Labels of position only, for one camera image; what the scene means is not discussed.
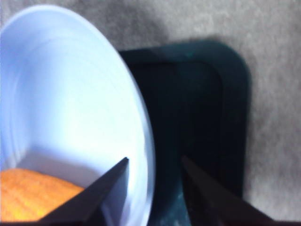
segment black tray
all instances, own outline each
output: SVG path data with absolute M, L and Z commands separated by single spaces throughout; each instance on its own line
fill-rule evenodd
M 156 148 L 149 225 L 189 225 L 180 157 L 242 195 L 249 72 L 211 40 L 121 51 L 145 100 Z

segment gray carpet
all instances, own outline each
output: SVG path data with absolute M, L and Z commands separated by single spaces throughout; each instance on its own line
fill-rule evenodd
M 1 0 L 1 25 L 37 3 L 80 13 L 117 49 L 207 37 L 233 47 L 253 80 L 244 197 L 301 220 L 300 0 Z

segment white bowl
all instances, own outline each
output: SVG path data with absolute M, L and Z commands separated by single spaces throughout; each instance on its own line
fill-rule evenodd
M 128 157 L 122 214 L 118 194 L 103 210 L 111 225 L 146 225 L 155 177 L 150 122 L 106 38 L 72 11 L 35 6 L 3 28 L 0 59 L 1 170 L 23 167 L 86 187 Z

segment dark green tray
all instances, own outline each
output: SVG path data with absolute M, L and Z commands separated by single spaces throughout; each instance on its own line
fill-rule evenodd
M 120 52 L 145 100 L 154 133 L 156 186 L 149 225 L 189 225 L 180 157 L 242 195 L 249 72 L 210 40 Z

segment orange food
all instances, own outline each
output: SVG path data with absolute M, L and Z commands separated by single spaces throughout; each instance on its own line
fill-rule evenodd
M 0 172 L 1 221 L 39 220 L 83 188 L 28 169 Z

